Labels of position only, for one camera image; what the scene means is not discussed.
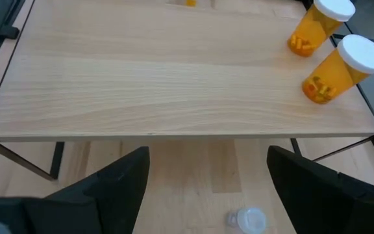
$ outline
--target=hardwood floor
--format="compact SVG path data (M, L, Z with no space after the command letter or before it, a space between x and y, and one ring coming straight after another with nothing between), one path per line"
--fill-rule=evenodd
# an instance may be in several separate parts
M313 158L358 138L298 139ZM151 169L134 233L235 233L225 215L256 206L267 217L266 233L295 233L266 166L270 145L292 150L289 139L152 140L66 143L59 180L46 181L0 155L0 196L44 197L149 146ZM8 147L49 169L52 143L10 143ZM321 161L374 184L370 143Z

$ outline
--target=orange pill bottle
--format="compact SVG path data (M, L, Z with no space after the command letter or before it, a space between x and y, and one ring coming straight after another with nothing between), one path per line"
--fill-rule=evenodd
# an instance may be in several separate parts
M374 74L374 42L363 36L348 35L305 79L302 88L309 99L325 104L371 74Z
M288 47L297 55L311 56L355 12L350 0L314 0L288 39Z

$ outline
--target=plastic bottle cap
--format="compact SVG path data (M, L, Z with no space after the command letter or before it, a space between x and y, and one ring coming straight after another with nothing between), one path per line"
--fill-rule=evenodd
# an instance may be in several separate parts
M350 0L314 0L314 5L324 15L340 22L348 21L356 12Z
M359 35L347 35L337 45L337 50L350 67L374 74L374 42Z
M261 234L266 228L265 214L258 208L245 208L238 211L239 228L246 234Z

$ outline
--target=prescription bottle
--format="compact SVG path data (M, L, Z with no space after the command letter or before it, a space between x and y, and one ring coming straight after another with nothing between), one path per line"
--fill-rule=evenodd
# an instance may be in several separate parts
M374 74L374 43L359 35L348 35L305 79L303 92L324 104L369 75Z
M350 0L314 0L288 39L288 47L297 55L311 56L355 11Z

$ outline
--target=table top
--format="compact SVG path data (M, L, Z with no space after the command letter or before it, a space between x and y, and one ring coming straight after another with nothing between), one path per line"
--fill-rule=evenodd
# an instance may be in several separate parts
M356 88L301 82L333 50L286 47L297 19L173 5L38 0L0 88L0 140L348 137L374 133Z

